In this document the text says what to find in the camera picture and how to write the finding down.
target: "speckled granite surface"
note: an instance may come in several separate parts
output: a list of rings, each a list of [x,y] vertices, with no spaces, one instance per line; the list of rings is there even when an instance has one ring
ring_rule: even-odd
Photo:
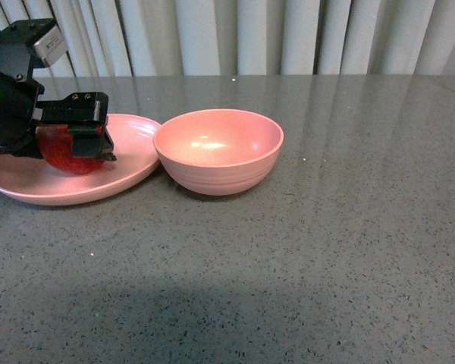
[[[237,196],[162,167],[83,206],[0,194],[0,362],[455,363],[455,77],[43,81],[110,112],[276,120]]]

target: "pink plate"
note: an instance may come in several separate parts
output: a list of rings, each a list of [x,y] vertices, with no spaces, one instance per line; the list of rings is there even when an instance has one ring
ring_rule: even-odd
[[[116,162],[105,162],[86,175],[61,172],[42,159],[0,155],[0,192],[22,202],[63,206],[104,199],[151,174],[160,161],[153,146],[156,121],[135,115],[109,114],[108,132]]]

